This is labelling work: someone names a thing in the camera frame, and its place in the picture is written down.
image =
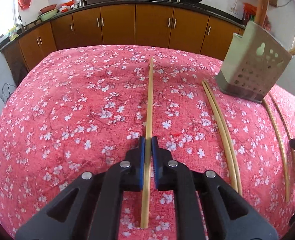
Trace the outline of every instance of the triangular cutout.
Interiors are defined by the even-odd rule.
[[[78,188],[72,190],[64,199],[62,199],[54,207],[52,207],[47,212],[47,215],[59,222],[65,222],[70,213],[75,198],[77,197],[78,192]]]
[[[219,187],[218,191],[220,192],[227,213],[231,220],[236,220],[249,213],[249,210],[242,206],[242,204],[239,203],[235,198],[229,195],[223,187]]]

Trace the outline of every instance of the black countertop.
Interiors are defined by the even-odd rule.
[[[245,26],[243,25],[242,20],[240,20],[239,18],[236,18],[233,15],[230,15],[230,14],[225,13],[219,9],[216,9],[214,7],[211,7],[211,6],[202,4],[202,3],[192,4],[192,3],[184,2],[183,0],[171,0],[171,1],[169,1],[169,0],[113,0],[113,1],[107,1],[107,2],[86,5],[83,7],[79,7],[77,9],[72,9],[72,10],[67,11],[65,13],[57,13],[51,19],[41,22],[41,23],[33,26],[32,28],[26,30],[25,32],[20,34],[15,40],[17,40],[18,38],[31,32],[32,30],[41,26],[42,24],[50,22],[51,20],[57,19],[57,18],[62,17],[64,15],[71,14],[71,13],[78,12],[78,11],[82,11],[82,10],[86,10],[86,9],[107,6],[107,5],[117,5],[117,4],[157,4],[157,5],[171,6],[171,7],[175,7],[175,8],[182,8],[182,9],[206,14],[209,16],[214,16],[214,17],[217,17],[221,20],[225,20],[227,22],[230,22],[242,29],[245,29]],[[6,48],[8,45],[10,45],[13,41],[9,41],[7,43],[4,41],[4,42],[0,43],[1,51],[4,48]]]

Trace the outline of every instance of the plastic bag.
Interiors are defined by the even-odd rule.
[[[30,8],[31,0],[18,0],[18,4],[22,11]]]

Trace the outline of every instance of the metal rivet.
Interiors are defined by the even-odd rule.
[[[121,161],[120,162],[120,166],[122,168],[128,168],[131,165],[131,163],[129,161]]]
[[[205,175],[208,178],[215,178],[216,173],[214,171],[206,171]]]
[[[168,162],[168,165],[169,165],[170,167],[176,167],[176,166],[178,165],[178,163],[177,163],[177,161],[175,161],[175,160],[170,160],[170,161]]]
[[[83,172],[82,173],[82,179],[90,179],[92,178],[92,173],[89,171]]]

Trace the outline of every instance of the table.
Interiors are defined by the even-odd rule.
[[[229,183],[225,154],[201,85],[208,80],[225,115],[244,198],[277,229],[295,210],[294,167],[284,125],[267,102],[288,153],[290,202],[285,203],[281,153],[265,108],[222,94],[221,61],[171,49],[93,46],[54,52],[23,80],[0,116],[0,222],[12,236],[84,171],[121,161],[145,132],[148,65],[154,58],[153,135],[191,170],[216,171]],[[295,138],[295,97],[271,93]],[[119,239],[175,239],[172,192],[151,182],[150,222],[139,229],[140,193],[124,194]]]

